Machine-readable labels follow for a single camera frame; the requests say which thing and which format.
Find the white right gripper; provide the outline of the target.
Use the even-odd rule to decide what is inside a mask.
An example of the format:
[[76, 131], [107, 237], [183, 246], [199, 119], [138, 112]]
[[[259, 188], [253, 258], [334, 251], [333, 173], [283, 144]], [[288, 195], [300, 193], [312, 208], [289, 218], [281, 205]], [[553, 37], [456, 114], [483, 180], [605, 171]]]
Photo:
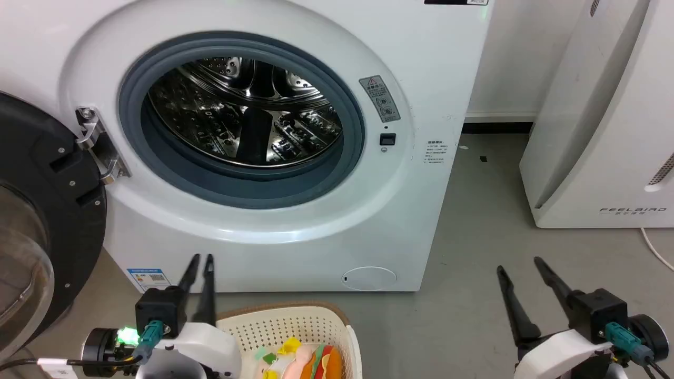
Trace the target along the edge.
[[[542, 280], [556, 296], [566, 317], [572, 316], [567, 297], [571, 288], [542, 257], [534, 257]], [[650, 378], [669, 378], [660, 362], [669, 357], [671, 343], [652, 317], [628, 317], [626, 326], [608, 322], [599, 328], [594, 343], [576, 330], [568, 330], [543, 341], [539, 327], [531, 322], [514, 292], [503, 266], [497, 277], [516, 347], [534, 347], [516, 365], [515, 378], [627, 378], [629, 365], [642, 367]]]

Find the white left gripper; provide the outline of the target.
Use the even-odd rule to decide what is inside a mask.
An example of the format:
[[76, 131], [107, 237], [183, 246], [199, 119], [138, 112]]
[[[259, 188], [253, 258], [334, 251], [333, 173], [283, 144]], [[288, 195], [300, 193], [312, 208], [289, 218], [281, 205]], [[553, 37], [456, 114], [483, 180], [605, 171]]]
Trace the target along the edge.
[[[181, 307], [187, 302], [200, 264], [193, 254], [177, 285]], [[130, 378], [241, 378], [243, 357], [236, 338], [217, 329], [214, 257], [207, 255], [204, 283], [193, 321], [176, 338], [145, 343], [133, 328], [95, 328], [82, 346], [82, 360], [96, 361], [83, 368], [87, 377]]]

